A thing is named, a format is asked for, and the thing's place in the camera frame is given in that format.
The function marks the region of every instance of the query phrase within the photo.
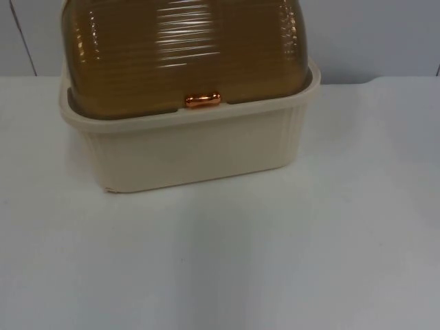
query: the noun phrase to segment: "white tabletop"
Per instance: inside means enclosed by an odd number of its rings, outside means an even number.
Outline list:
[[[440,80],[327,86],[280,170],[103,193],[0,78],[1,330],[440,329]]]

